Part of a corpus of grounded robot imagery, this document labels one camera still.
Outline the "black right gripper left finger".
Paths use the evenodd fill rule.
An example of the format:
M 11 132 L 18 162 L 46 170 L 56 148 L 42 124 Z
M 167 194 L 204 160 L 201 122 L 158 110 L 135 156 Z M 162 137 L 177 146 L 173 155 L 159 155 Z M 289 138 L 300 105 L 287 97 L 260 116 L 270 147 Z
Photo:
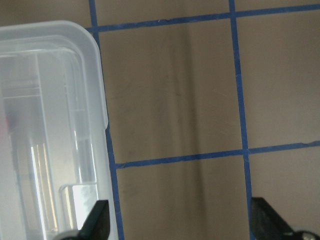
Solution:
M 98 200 L 82 228 L 77 234 L 78 240 L 107 240 L 111 233 L 110 209 L 108 200 Z

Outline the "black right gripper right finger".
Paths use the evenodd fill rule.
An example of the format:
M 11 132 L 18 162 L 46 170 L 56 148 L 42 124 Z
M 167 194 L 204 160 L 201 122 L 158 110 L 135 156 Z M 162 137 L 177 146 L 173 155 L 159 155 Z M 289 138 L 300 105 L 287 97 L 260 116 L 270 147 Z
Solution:
M 251 198 L 250 230 L 256 240 L 298 240 L 287 222 L 262 197 Z

